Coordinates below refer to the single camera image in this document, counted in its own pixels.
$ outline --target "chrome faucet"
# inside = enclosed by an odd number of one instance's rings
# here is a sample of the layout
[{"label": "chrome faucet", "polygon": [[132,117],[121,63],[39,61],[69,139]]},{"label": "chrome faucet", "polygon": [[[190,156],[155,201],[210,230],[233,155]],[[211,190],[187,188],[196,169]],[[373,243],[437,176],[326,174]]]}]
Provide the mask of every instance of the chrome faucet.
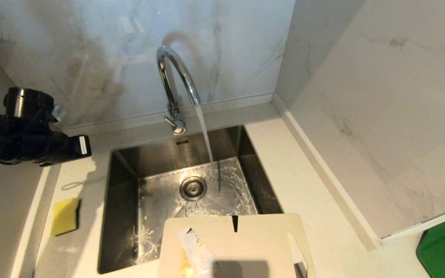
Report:
[{"label": "chrome faucet", "polygon": [[169,46],[161,46],[157,49],[157,67],[159,68],[159,74],[161,75],[162,84],[164,85],[164,90],[166,90],[166,96],[168,97],[168,112],[169,118],[164,116],[164,119],[172,126],[173,135],[181,135],[185,132],[185,122],[180,118],[180,109],[178,107],[178,102],[173,96],[171,91],[171,86],[169,85],[168,77],[166,76],[166,64],[165,59],[168,58],[174,65],[180,77],[182,78],[185,88],[187,88],[187,93],[190,97],[190,102],[192,105],[199,105],[200,98],[193,83],[193,79],[190,76],[189,70],[180,56]]}]

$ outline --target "sponge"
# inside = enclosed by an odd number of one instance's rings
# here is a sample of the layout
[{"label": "sponge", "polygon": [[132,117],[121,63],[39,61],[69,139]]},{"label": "sponge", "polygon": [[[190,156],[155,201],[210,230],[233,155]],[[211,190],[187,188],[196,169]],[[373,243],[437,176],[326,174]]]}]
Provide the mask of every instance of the sponge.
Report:
[{"label": "sponge", "polygon": [[80,198],[71,198],[54,204],[51,236],[58,236],[77,229],[76,215]]}]

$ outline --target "kitchen sink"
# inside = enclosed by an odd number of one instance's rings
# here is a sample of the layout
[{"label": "kitchen sink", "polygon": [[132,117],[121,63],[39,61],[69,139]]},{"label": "kitchen sink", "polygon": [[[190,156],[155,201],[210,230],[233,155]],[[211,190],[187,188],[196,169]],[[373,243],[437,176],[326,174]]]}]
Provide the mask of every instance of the kitchen sink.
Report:
[{"label": "kitchen sink", "polygon": [[99,273],[159,257],[173,217],[282,213],[242,126],[115,150],[111,154]]}]

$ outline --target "white cutting board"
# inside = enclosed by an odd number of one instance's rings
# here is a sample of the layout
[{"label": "white cutting board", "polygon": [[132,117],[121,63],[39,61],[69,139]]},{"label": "white cutting board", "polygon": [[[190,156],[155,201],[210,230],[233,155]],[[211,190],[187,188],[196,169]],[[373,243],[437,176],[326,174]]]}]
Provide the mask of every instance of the white cutting board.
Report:
[{"label": "white cutting board", "polygon": [[187,227],[221,264],[216,278],[295,278],[289,232],[305,258],[307,277],[316,278],[297,214],[239,216],[238,232],[234,232],[231,216],[170,218],[164,225],[158,278],[178,278],[182,250],[178,233]]}]

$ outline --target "sink drain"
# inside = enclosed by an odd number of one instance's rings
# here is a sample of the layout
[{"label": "sink drain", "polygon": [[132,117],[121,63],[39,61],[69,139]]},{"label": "sink drain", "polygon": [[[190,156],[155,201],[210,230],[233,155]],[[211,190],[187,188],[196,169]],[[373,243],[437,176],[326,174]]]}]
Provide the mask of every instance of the sink drain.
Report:
[{"label": "sink drain", "polygon": [[207,191],[207,184],[199,176],[185,179],[180,186],[180,194],[185,200],[196,201],[202,198]]}]

